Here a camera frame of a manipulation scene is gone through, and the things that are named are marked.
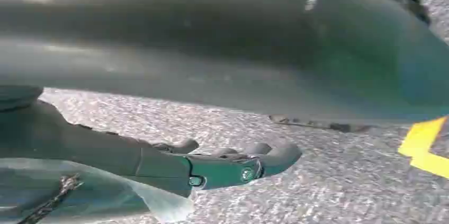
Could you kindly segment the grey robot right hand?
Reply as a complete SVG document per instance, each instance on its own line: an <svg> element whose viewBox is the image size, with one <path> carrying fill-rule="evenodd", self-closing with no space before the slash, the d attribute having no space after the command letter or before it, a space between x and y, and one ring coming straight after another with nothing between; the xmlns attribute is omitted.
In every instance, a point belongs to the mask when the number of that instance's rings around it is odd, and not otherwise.
<svg viewBox="0 0 449 224"><path fill-rule="evenodd" d="M177 194L280 173L294 144L239 155L67 122L61 88L300 120L413 124L448 115L448 44L418 0L1 0L1 162L69 160Z"/></svg>

